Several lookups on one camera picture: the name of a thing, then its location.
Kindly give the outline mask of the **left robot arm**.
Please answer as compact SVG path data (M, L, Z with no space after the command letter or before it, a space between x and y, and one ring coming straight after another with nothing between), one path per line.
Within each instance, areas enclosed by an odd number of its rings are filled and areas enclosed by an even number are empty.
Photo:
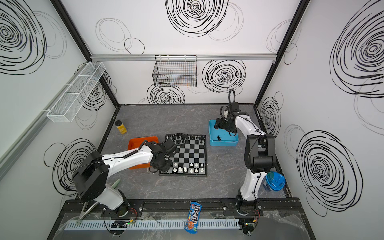
M119 216L133 213L134 210L124 194L107 184L108 178L140 164L150 164L151 168L159 172L168 171L172 167L170 158L177 150L173 141L176 136L188 137L177 133L166 137L161 143L144 141L138 148L117 154L90 153L72 176L81 201L98 202Z

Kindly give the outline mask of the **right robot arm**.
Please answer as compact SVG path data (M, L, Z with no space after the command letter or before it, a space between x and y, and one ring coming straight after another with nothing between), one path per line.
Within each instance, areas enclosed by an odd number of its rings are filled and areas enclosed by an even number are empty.
M236 196L236 208L240 215L247 215L243 206L250 206L258 201L259 189L267 173L275 167L275 139L254 124L246 112L242 112L236 102L234 89L228 91L228 105L220 108L220 118L215 120L216 130L225 130L230 136L238 131L246 137L244 162L247 168L243 185Z

